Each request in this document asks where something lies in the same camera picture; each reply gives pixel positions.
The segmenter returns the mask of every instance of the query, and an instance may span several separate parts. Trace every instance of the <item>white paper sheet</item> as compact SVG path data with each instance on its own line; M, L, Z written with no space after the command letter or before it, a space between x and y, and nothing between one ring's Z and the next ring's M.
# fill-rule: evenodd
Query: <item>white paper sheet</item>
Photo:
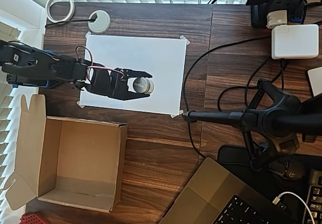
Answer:
M86 47L92 52L95 63L151 74L154 91L147 98L121 101L84 90L80 92L81 105L178 115L186 40L88 35ZM134 80L128 83L133 92Z

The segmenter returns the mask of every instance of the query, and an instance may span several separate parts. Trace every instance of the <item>cardboard box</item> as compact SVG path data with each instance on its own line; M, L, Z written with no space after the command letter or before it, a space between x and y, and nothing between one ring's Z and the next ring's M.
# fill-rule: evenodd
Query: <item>cardboard box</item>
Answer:
M15 170L5 183L16 210L39 200L110 212L120 201L127 125L46 117L45 97L21 98Z

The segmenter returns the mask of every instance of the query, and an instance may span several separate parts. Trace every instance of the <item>wood grain surface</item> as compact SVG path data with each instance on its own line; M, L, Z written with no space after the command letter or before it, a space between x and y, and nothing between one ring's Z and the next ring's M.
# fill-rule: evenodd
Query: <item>wood grain surface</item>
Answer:
M87 19L94 10L106 10L112 19L106 35L179 38L184 35L187 47L185 74L194 60L219 45L270 35L269 30L254 29L250 8L241 5L145 5L77 3L74 19ZM52 14L66 15L67 5L55 4ZM322 19L319 8L310 9L306 23ZM68 24L47 29L45 49L75 56L74 49L86 42L86 23ZM187 98L193 110L216 111L217 98L230 86L244 86L253 71L270 55L270 39L223 48L204 57L187 81ZM321 56L311 60L292 60L285 71L285 89L301 100L310 97L306 71L322 65ZM272 79L280 70L279 61L270 60L256 74ZM280 79L275 82L281 86ZM69 84L44 90L47 114L129 124L126 162L121 202L110 214L81 210L38 200L27 211L40 211L52 224L84 223L157 223L193 175L202 159L191 148L187 124L181 117L122 111L105 108L80 108L79 91ZM250 101L254 91L249 91ZM261 107L269 106L264 98ZM244 108L244 91L224 95L223 110ZM210 123L192 124L193 140L201 152L217 157L221 145L244 145L241 133L231 127ZM257 141L263 140L255 134ZM322 139L301 143L300 153L322 155Z
M322 19L321 8L308 11L305 23L313 23ZM250 8L243 5L217 5L213 9L210 48L270 35L266 29L253 29L250 25ZM270 39L253 41L215 51L209 55L207 84L205 94L205 111L217 110L217 98L221 91L231 86L244 86L254 70L270 55ZM284 73L285 90L304 101L311 97L306 71L322 66L321 55L309 60L290 60ZM278 60L270 60L254 77L251 85L258 79L272 79L280 70ZM281 87L280 79L275 85ZM249 101L255 91L249 92ZM262 106L269 106L271 100L263 98ZM244 90L232 90L222 97L223 110L243 109ZM263 140L256 135L256 140ZM240 131L219 124L203 123L200 150L217 153L220 146L244 145ZM300 143L299 153L322 155L322 138L315 143Z
M61 17L67 10L68 5L60 3L52 6L51 12ZM185 74L194 60L209 49L211 5L76 3L73 19L87 19L95 10L105 10L111 17L106 35L162 38L184 35L190 41ZM85 45L87 32L87 23L49 28L44 48L75 57L75 47ZM205 58L187 81L187 98L192 109L203 110L207 66L208 58ZM129 140L121 202L113 213L80 210L37 200L28 204L27 211L40 210L52 224L158 222L198 166L199 158L191 148L186 122L181 117L172 119L169 115L96 107L82 109L76 104L79 91L69 84L55 90L42 89L40 93L46 96L47 115L126 122ZM198 147L201 125L192 126L193 139Z

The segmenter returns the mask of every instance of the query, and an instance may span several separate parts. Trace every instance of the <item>computer mouse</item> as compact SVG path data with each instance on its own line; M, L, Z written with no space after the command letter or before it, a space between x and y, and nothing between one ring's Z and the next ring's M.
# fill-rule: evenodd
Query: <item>computer mouse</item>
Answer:
M305 175L304 164L294 155L275 160L266 168L286 180L300 180Z

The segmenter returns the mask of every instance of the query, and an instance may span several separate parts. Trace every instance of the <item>red wire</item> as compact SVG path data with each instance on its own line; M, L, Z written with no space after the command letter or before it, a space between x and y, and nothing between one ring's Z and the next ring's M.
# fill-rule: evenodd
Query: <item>red wire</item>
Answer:
M91 66L89 66L87 68L87 70L86 70L86 78L87 78L87 80L89 80L90 82L92 82L91 79L90 79L90 71L89 71L89 69L105 69L105 70L110 70L110 71L114 71L114 72L116 72L118 74L121 74L123 77L125 77L125 74L123 72L118 71L118 70L115 70L115 69L112 69L112 68L108 68L108 67L102 67L102 66L94 66L93 65L94 64L94 57L93 57L92 52L88 48L86 48L85 46L83 46L83 45L80 45L80 46L77 46L76 47L76 54L78 55L78 58L79 58L78 49L80 47L82 47L85 50L87 50L88 53L90 54L90 57L91 57Z

